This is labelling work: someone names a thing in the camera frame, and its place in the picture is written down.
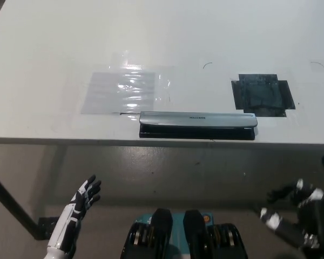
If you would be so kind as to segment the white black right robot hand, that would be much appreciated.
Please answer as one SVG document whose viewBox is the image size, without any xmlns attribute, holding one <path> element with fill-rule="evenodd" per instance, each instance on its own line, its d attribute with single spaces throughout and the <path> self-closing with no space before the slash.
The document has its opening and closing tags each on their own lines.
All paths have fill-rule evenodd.
<svg viewBox="0 0 324 259">
<path fill-rule="evenodd" d="M 324 192 L 313 184 L 298 179 L 267 194 L 274 204 L 290 198 L 296 208 L 297 222 L 293 223 L 267 207 L 258 209 L 261 222 L 276 236 L 306 256 L 324 258 Z"/>
</svg>

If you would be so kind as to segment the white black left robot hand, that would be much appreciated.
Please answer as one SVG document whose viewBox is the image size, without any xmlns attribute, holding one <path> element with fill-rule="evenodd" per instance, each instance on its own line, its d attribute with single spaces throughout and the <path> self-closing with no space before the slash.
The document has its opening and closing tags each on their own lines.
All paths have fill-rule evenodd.
<svg viewBox="0 0 324 259">
<path fill-rule="evenodd" d="M 88 178 L 64 207 L 49 239 L 45 258 L 73 258 L 77 240 L 87 211 L 99 201 L 101 181 Z"/>
</svg>

